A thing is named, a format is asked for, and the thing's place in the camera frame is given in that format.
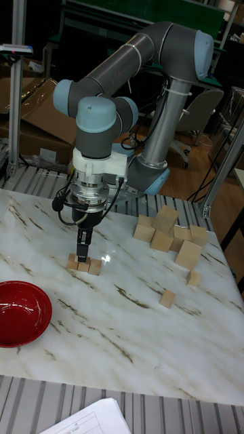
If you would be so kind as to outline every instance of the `wooden block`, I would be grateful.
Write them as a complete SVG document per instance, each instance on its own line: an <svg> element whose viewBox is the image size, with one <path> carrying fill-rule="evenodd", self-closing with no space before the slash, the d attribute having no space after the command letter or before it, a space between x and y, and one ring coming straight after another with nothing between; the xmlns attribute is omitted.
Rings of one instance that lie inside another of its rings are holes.
<svg viewBox="0 0 244 434"><path fill-rule="evenodd" d="M161 231L164 235L168 235L170 230L174 227L179 215L179 211L164 205L157 213L152 222L152 226Z"/></svg>
<svg viewBox="0 0 244 434"><path fill-rule="evenodd" d="M70 253L68 257L67 269L77 270L78 262L75 261L75 253Z"/></svg>
<svg viewBox="0 0 244 434"><path fill-rule="evenodd" d="M199 226L194 226L193 224L190 224L189 227L192 242L204 248L208 241L207 230L205 228L200 228Z"/></svg>
<svg viewBox="0 0 244 434"><path fill-rule="evenodd" d="M152 242L150 244L152 249L161 250L162 252L168 252L171 244L173 243L173 233L164 235L161 231L156 229L153 235Z"/></svg>
<svg viewBox="0 0 244 434"><path fill-rule="evenodd" d="M201 246L185 240L176 257L175 263L185 269L193 270L199 261L202 249Z"/></svg>
<svg viewBox="0 0 244 434"><path fill-rule="evenodd" d="M91 264L89 266L89 274L94 274L99 276L102 267L102 261L100 259L91 259Z"/></svg>
<svg viewBox="0 0 244 434"><path fill-rule="evenodd" d="M83 271L84 273L88 273L90 264L91 264L91 258L87 256L85 262L79 262L78 271Z"/></svg>
<svg viewBox="0 0 244 434"><path fill-rule="evenodd" d="M190 229L175 226L174 241L170 247L170 250L173 250L173 252L179 252L185 239L191 241Z"/></svg>
<svg viewBox="0 0 244 434"><path fill-rule="evenodd" d="M190 271L187 275L187 283L191 286L198 286L201 282L201 274L198 271Z"/></svg>
<svg viewBox="0 0 244 434"><path fill-rule="evenodd" d="M162 304L162 306L170 309L172 304L174 303L175 297L176 297L176 295L174 294L174 292L165 290L163 293L162 299L160 300L160 304Z"/></svg>
<svg viewBox="0 0 244 434"><path fill-rule="evenodd" d="M153 220L154 219L152 217L142 216L140 214L134 233L134 238L150 243L155 233L155 228L152 228Z"/></svg>

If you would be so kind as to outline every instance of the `chair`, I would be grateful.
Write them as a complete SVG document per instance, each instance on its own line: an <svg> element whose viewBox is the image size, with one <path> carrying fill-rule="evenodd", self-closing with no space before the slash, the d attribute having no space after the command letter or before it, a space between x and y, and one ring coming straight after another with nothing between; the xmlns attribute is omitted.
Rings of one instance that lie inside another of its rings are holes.
<svg viewBox="0 0 244 434"><path fill-rule="evenodd" d="M205 126L207 125L211 115L215 113L215 108L224 96L224 92L220 89L210 89L199 94L186 110L183 110L181 118L178 122L176 131L193 131L198 130L197 139L194 143L198 145ZM170 147L175 149L183 158L183 167L188 167L188 157L190 146L181 143L178 140L173 140Z"/></svg>

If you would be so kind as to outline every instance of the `white marble surface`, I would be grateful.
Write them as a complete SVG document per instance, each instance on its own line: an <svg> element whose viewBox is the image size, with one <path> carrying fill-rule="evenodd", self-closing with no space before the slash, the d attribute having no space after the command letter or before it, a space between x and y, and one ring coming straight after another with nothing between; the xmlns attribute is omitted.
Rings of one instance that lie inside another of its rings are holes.
<svg viewBox="0 0 244 434"><path fill-rule="evenodd" d="M194 288L175 252L132 238L135 223L110 213L96 227L99 277L68 271L76 228L60 223L48 199L0 191L1 281L38 285L53 307L40 338L0 349L0 374L243 405L243 301L215 234ZM159 304L164 288L176 293L170 310Z"/></svg>

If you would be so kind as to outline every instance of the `power cord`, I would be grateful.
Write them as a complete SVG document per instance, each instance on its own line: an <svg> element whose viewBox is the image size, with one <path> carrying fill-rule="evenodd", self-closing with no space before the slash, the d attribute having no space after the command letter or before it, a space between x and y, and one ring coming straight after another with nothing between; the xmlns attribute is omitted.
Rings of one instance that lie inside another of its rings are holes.
<svg viewBox="0 0 244 434"><path fill-rule="evenodd" d="M153 132L154 132L154 130L155 130L155 128L156 128L156 126L157 126L159 120L160 120L161 114L162 114L163 109L164 109L164 107L165 107L165 103L166 103L166 101L167 101L167 94L168 94L168 92L166 92L166 90L169 89L169 84L170 84L169 76L168 76L164 71L162 71L162 70L159 69L159 68L150 68L150 67L149 67L149 68L145 68L145 69L143 69L143 70L141 71L141 73L143 73L143 72L151 72L151 71L158 71L158 72L160 72L160 73L164 76L164 78L165 78L164 90L163 90L163 93L162 93L162 94L160 93L160 94L157 96L157 99L156 99L156 100L154 100L154 101L152 101L152 102L149 102L148 104L146 104L146 105L144 105L143 107L141 107L141 108L140 108L140 111L141 111L141 110L144 110L144 109L147 109L148 107L152 107L152 105L155 104L155 103L158 104L159 101L160 101L160 99L162 99L162 98L163 98L163 104L162 104L162 107L161 107L160 113L159 113L159 115L158 115L158 117L157 117L157 119L156 119L156 121L155 121L155 124L153 125L151 131L149 132L149 135L145 138L145 140L141 140L141 141L138 140L138 139L137 139L137 133L138 133L140 127L142 126L142 124L144 123L144 121L146 120L146 118L148 117L149 113L151 112L151 109L148 110L148 112L145 114L145 116L143 117L142 121L141 121L140 124L137 126L137 128L136 128L134 131L130 131L130 132L129 132L129 136L126 137L126 138L124 138L124 139L122 140L122 142L121 142L121 147L122 147L123 149L125 149L126 151L130 151L130 150L134 150L134 151L136 151L136 150L139 150L139 149L143 149L143 148L145 147L146 142L147 142L148 139L152 136L152 134L153 134ZM126 146L124 145L124 143L125 143L127 140L130 140L130 142L132 142L132 141L136 142L136 145L135 145L135 146L128 146L128 147L126 147Z"/></svg>
<svg viewBox="0 0 244 434"><path fill-rule="evenodd" d="M243 153L244 153L244 149L241 151L241 154L238 155L237 158L235 159L235 162L232 164L232 166L231 166L231 168L230 168L230 170L229 170L227 176L229 176L229 174L233 171L233 169L234 169L235 166L237 165L239 159L243 156ZM204 187L202 187L201 190L203 190L205 187L207 187L209 184L211 184L211 183L214 181L214 178L215 178L215 176L214 176L213 179L211 179L211 181L209 181L209 182L208 182ZM200 200L204 199L205 196L206 196L206 195L201 196L199 199L196 199L195 202L199 202Z"/></svg>
<svg viewBox="0 0 244 434"><path fill-rule="evenodd" d="M199 194L199 191L203 190L205 187L207 187L209 184L211 184L212 181L214 180L215 177L213 177L213 179L212 179L211 181L209 181L205 186L203 186L203 185L204 185L204 182L206 181L207 177L209 176L209 173L210 173L210 171L212 170L212 168L213 168L213 166L214 166L214 163L216 162L216 160L217 160L219 154L221 153L222 149L224 149L224 146L225 146L227 140L229 139L230 135L232 134L232 131L234 130L235 125L237 124L237 122L238 122L238 120L239 120L239 118L240 118L242 112L243 112L243 109L242 109L241 112L239 113L239 116L236 118L236 120L235 120L234 124L232 125L230 131L228 132L227 136L225 137L225 139L224 139L224 141L223 141L221 147L219 148L218 152L216 153L216 156L214 157L214 159L213 159L213 161L212 161L212 163L211 163L211 165L210 165L210 168L209 168L208 171L207 171L207 174L205 175L203 181L201 182L200 187L198 188L197 191L195 191L191 196L189 196L189 197L186 199L187 201L188 201L192 196L194 196L193 199L192 199L192 202L195 202L195 200L196 200L196 198L197 198L197 195Z"/></svg>
<svg viewBox="0 0 244 434"><path fill-rule="evenodd" d="M77 222L65 222L61 216L61 211L64 208L64 205L70 207L70 208L75 208L76 210L81 210L81 211L86 211L88 209L88 204L86 203L85 205L79 205L76 203L69 203L66 198L70 193L70 190L68 190L72 179L74 178L75 175L75 171L72 173L72 175L70 175L67 184L62 187L60 190L57 191L56 196L54 197L54 200L52 201L52 208L54 211L56 211L58 213L58 217L60 219L60 222L62 222L63 224L65 224L66 226L75 226L76 224L82 223L86 218L87 218L87 213L84 214L84 216L81 217L81 219L79 219Z"/></svg>
<svg viewBox="0 0 244 434"><path fill-rule="evenodd" d="M115 196L113 197L113 200L112 200L111 204L109 205L108 209L105 211L104 215L102 216L101 221L106 217L106 215L110 212L111 208L114 206L115 201L116 201L117 197L119 196L119 192L121 190L123 182L124 182L124 179L119 178L119 186L118 186L117 192L115 193Z"/></svg>

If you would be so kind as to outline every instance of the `wooden floor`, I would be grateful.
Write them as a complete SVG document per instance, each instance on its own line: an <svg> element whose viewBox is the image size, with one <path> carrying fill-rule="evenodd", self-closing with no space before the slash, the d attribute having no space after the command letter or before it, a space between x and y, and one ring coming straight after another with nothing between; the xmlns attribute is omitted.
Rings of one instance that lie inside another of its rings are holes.
<svg viewBox="0 0 244 434"><path fill-rule="evenodd" d="M183 160L181 156L170 149L167 155L170 174L165 185L160 190L160 194L187 199L198 189L210 167L211 162L207 155L209 147L203 144L195 147L193 145L194 140L186 136L176 136L176 139L189 144L192 148L188 156L189 166L187 169L184 169L182 167ZM202 137L201 142L209 144L209 140L205 137ZM215 170L212 169L207 181L211 180L215 174ZM202 190L198 197L203 196L205 193L206 189ZM238 182L232 178L227 178L211 209L211 222L219 242L223 240L235 218L242 210L243 204L244 194ZM238 283L244 274L244 238L241 231L238 231L227 247L225 256L230 267L237 275Z"/></svg>

